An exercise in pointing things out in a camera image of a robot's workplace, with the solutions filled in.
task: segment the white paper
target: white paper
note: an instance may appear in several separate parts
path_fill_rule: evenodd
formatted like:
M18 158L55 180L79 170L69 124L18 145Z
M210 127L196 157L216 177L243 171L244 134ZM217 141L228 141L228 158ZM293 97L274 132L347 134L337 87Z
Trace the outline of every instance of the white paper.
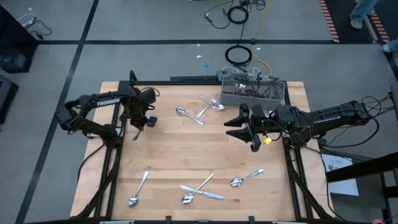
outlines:
M327 172L353 165L353 161L350 158L344 159L339 156L322 154L322 159ZM329 183L329 191L335 194L359 196L356 179Z

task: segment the silver spoon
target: silver spoon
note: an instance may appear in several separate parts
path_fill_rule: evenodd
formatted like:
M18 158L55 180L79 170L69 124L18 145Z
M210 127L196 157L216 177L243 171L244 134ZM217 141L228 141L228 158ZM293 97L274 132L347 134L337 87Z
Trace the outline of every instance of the silver spoon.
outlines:
M214 110L221 111L221 110L225 109L224 105L217 105L216 103L214 103L213 101L209 100L208 98L206 98L203 95L198 95L198 97L203 99L208 104L210 104L213 107Z
M207 177L207 179L203 182L203 183L201 183L201 185L194 191L194 192L190 192L190 193L187 193L187 194L185 194L183 197L182 197L182 199L181 199L181 203L183 204L183 205L186 205L186 204L189 204L189 203L191 203L192 201L193 201L193 196L194 196L194 194L206 183L206 182L208 182L209 180L210 180L210 178L212 178L214 176L214 173L212 173L209 177Z
M243 184L243 181L246 180L247 178L254 177L255 175L262 174L264 172L264 169L259 169L255 171L254 173L248 175L247 177L241 178L241 177L235 177L233 180L231 180L230 186L231 187L239 187L240 185Z
M148 175L149 175L149 171L146 171L144 173L144 177L142 178L141 184L139 184L139 186L138 186L137 193L135 195L133 195L129 199L129 203L128 203L129 207L133 207L133 206L135 206L138 203L138 194L141 191L141 187L144 184L144 182L145 182L146 178L148 177Z
M193 116L187 114L187 112L185 112L185 109L184 109L184 108L178 107L178 108L176 108L175 110L177 111L177 113L178 113L179 115L187 115L188 117L194 119L194 120L195 120L197 123L199 123L200 125L205 125L205 123L204 123L203 121L201 121L201 120L199 120L199 119L196 119L195 117L193 117Z

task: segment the fork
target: fork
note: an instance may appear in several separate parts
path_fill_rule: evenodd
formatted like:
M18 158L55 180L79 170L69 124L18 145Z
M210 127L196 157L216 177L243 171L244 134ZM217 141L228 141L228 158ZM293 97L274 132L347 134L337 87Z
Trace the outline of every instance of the fork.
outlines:
M218 101L218 99L220 98L220 95L217 93L214 97L213 97L213 99L211 99L214 103L217 103L217 101ZM198 114L196 114L196 118L200 118L200 116L207 110L207 108L209 108L209 106L211 106L211 105L207 105L206 107L205 107L205 109L203 109L201 112L199 112Z

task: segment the gray floor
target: gray floor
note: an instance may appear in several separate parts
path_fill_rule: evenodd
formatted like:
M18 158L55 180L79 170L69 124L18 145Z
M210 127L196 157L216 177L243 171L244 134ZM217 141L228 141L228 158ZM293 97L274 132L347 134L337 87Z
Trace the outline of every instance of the gray floor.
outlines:
M53 40L79 39L91 3L92 0L0 0L15 17L28 13L27 8L32 7L38 18L54 28L53 36L49 37ZM204 12L215 4L213 1L100 0L88 39L239 38L240 26L232 24L226 30L216 30L204 20ZM214 21L219 13L211 12ZM261 13L253 9L245 39L255 35L259 16ZM317 0L274 0L264 27L260 39L331 39ZM0 177L7 180L0 184L2 223L15 222L76 50L76 45L51 45L48 50L47 47L39 47L29 73L7 75L20 89L0 133L5 149L0 159ZM135 71L139 80L214 75L228 66L224 58L228 47L228 44L85 45L67 99L96 93L103 81L126 80L130 70ZM360 100L367 95L380 98L389 91L389 84L396 82L376 45L256 45L256 48L260 48L256 52L269 63L274 76L304 82L312 110ZM241 57L239 52L232 55L236 60ZM266 67L254 60L249 68L252 67L267 73ZM381 128L375 138L346 151L369 157L396 152L394 136L398 134L398 125L394 115L385 114L379 122ZM351 129L335 143L361 141L373 130L373 124ZM331 140L336 133L330 133L327 139ZM60 128L56 130L26 222L68 218L86 143L79 133L67 135ZM370 222L381 218L379 210L366 203L361 206L333 197L333 204L338 213L350 220Z

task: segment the yellow tag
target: yellow tag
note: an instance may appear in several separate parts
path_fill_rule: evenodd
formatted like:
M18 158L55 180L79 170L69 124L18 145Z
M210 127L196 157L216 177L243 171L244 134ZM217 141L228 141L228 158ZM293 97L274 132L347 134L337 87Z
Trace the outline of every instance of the yellow tag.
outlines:
M267 138L266 140L264 140L264 142L262 142L262 143L264 143L264 144L269 144L269 143L271 143L272 142L272 139L271 138Z

